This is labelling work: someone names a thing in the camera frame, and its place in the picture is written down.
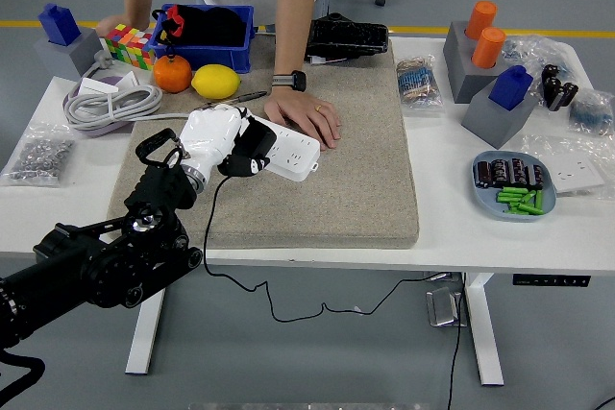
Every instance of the beige mat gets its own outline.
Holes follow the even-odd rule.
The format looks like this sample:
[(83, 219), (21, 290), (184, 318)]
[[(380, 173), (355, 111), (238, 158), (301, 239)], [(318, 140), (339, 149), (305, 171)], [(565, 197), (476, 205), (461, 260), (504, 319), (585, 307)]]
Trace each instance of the beige mat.
[[(274, 41), (252, 42), (252, 71), (241, 75), (238, 94), (270, 88)], [(319, 167), (302, 182), (269, 171), (229, 180), (218, 196), (208, 248), (409, 248), (418, 238), (414, 181), (407, 154), (392, 53), (344, 63), (306, 66), (308, 90), (335, 104), (342, 138), (322, 153)], [(264, 98), (244, 104), (264, 116)], [(165, 94), (163, 112), (189, 112), (203, 105), (190, 89)], [(115, 185), (110, 218), (123, 216), (124, 200), (144, 171), (135, 147), (184, 120), (138, 122)], [(192, 245), (202, 246), (213, 191), (223, 177), (215, 170), (191, 210), (178, 210)]]

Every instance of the table leg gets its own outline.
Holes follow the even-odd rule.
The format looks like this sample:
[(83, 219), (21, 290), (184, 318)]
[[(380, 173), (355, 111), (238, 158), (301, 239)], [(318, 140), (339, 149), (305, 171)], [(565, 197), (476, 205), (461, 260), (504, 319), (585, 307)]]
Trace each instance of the table leg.
[(465, 294), (470, 313), (474, 349), (479, 363), (480, 383), (483, 386), (504, 386), (500, 357), (484, 293), (484, 284), (491, 276), (493, 273), (467, 273)]
[(147, 374), (163, 298), (164, 289), (145, 300), (139, 308), (126, 374)]

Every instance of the robotic arm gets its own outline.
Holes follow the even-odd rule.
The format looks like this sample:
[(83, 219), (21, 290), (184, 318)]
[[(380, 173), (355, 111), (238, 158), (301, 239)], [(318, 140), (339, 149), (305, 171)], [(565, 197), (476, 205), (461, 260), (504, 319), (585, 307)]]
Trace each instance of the robotic arm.
[[(163, 161), (149, 158), (169, 141), (174, 147)], [(226, 176), (262, 170), (275, 141), (273, 131), (247, 109), (219, 105), (195, 110), (179, 138), (165, 129), (136, 148), (147, 167), (124, 202), (124, 217), (83, 228), (57, 224), (34, 247), (37, 264), (0, 277), (0, 361), (29, 367), (37, 375), (0, 391), (0, 406), (35, 384), (44, 371), (44, 364), (42, 370), (27, 360), (20, 364), (4, 349), (86, 301), (135, 307), (197, 268), (203, 252), (189, 246), (175, 210), (194, 205), (216, 165)], [(119, 236), (110, 243), (102, 240), (112, 232)]]

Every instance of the wristwatch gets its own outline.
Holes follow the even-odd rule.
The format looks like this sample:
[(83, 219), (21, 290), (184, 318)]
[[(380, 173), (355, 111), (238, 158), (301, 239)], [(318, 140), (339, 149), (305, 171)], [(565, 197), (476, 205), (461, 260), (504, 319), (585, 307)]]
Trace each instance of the wristwatch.
[(290, 75), (276, 74), (273, 76), (272, 86), (290, 86), (293, 90), (306, 91), (307, 79), (306, 73), (301, 71), (292, 71)]

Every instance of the gray floor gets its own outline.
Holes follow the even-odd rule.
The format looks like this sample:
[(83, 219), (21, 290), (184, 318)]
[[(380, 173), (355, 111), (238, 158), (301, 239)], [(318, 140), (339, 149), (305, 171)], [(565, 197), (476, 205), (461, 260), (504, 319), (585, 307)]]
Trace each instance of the gray floor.
[[(332, 0), (332, 11), (389, 26), (446, 27), (477, 0)], [(494, 0), (498, 26), (613, 31), (615, 0)], [(121, 0), (0, 0), (0, 21), (34, 20), (54, 2), (78, 20), (119, 12)], [(190, 3), (192, 0), (155, 0)], [(0, 163), (23, 132), (49, 75), (32, 44), (38, 28), (0, 28)], [(615, 93), (615, 39), (562, 36), (595, 88)], [(0, 258), (0, 275), (28, 264)], [(270, 279), (278, 315), (373, 306), (406, 273), (231, 268), (246, 282)], [(279, 325), (263, 293), (249, 295), (201, 273), (168, 291), (151, 374), (125, 376), (136, 311), (84, 305), (35, 333), (15, 352), (47, 361), (47, 373), (7, 408), (186, 409), (190, 402), (403, 402), (446, 408), (455, 331), (427, 323), (425, 291), (402, 285), (372, 317), (325, 315)], [(513, 287), (495, 276), (487, 296), (504, 370), (503, 388), (480, 387), (471, 331), (462, 331), (453, 408), (593, 409), (615, 395), (615, 283), (586, 289)], [(15, 378), (0, 370), (0, 386)]]

